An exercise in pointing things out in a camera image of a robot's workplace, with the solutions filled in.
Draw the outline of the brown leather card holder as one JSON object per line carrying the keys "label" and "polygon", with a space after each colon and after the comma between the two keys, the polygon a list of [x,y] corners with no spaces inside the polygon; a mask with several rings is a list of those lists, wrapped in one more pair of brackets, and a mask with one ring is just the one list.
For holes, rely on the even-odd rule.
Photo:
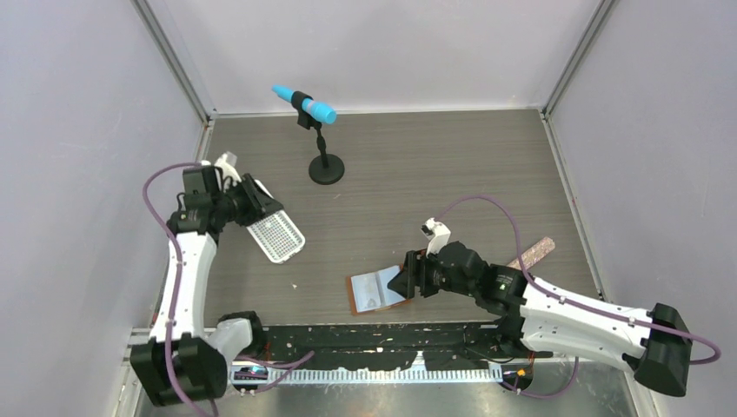
{"label": "brown leather card holder", "polygon": [[352,315],[369,314],[409,303],[409,299],[388,287],[389,282],[402,272],[394,265],[365,274],[346,278],[348,300]]}

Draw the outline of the VIP card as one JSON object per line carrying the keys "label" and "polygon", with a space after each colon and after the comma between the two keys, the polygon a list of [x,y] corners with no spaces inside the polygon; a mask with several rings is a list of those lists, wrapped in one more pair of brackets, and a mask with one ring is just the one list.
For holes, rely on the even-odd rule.
{"label": "VIP card", "polygon": [[363,314],[383,307],[379,275],[369,273],[349,278],[355,311]]}

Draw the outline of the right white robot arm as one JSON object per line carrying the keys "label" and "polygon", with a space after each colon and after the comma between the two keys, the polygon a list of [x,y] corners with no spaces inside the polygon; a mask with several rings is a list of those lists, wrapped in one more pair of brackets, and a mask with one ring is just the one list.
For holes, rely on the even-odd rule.
{"label": "right white robot arm", "polygon": [[388,288],[411,299],[441,291],[466,295],[500,318],[496,345],[507,356],[523,351],[573,355],[629,371],[642,386],[683,397],[693,343],[676,308],[627,308],[557,288],[521,270],[484,261],[451,242],[436,254],[409,251]]}

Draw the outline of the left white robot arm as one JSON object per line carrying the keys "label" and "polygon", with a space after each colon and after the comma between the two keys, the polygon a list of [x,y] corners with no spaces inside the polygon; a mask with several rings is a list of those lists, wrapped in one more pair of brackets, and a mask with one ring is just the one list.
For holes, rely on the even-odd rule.
{"label": "left white robot arm", "polygon": [[163,298],[148,340],[134,345],[129,363],[157,407],[223,396],[238,356],[259,358],[267,336],[253,311],[226,314],[215,331],[203,324],[209,271],[225,226],[245,227],[273,263],[304,246],[303,234],[262,183],[239,174],[230,160],[184,162],[183,192],[168,220],[155,215],[169,239]]}

